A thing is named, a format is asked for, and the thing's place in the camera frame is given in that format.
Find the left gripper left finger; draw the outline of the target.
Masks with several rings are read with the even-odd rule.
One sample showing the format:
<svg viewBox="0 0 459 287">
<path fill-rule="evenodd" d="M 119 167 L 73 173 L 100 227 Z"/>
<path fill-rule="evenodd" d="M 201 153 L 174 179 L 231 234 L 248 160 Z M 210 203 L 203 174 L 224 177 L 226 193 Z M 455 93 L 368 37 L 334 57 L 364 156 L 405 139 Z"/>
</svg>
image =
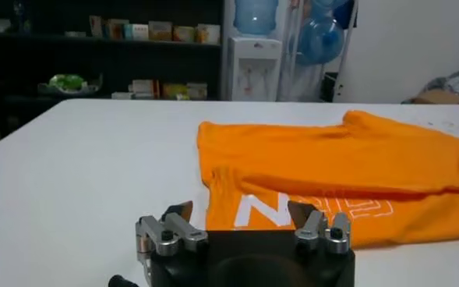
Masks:
<svg viewBox="0 0 459 287">
<path fill-rule="evenodd" d="M 170 258 L 182 250 L 202 253 L 208 246 L 208 234 L 190 224 L 193 202 L 171 205 L 160 219 L 153 215 L 140 217 L 135 224 L 136 256 L 145 272 L 150 272 L 153 254 Z"/>
</svg>

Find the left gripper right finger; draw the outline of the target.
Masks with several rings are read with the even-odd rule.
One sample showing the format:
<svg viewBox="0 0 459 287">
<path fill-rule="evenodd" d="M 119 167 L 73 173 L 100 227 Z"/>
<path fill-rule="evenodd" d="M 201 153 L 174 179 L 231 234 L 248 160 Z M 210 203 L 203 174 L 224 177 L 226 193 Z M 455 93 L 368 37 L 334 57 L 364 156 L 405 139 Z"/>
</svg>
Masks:
<svg viewBox="0 0 459 287">
<path fill-rule="evenodd" d="M 312 204 L 288 202 L 288 211 L 295 230 L 296 250 L 310 253 L 325 249 L 328 253 L 344 255 L 351 249 L 351 222 L 344 212 L 334 215 L 329 225 L 324 212 Z"/>
</svg>

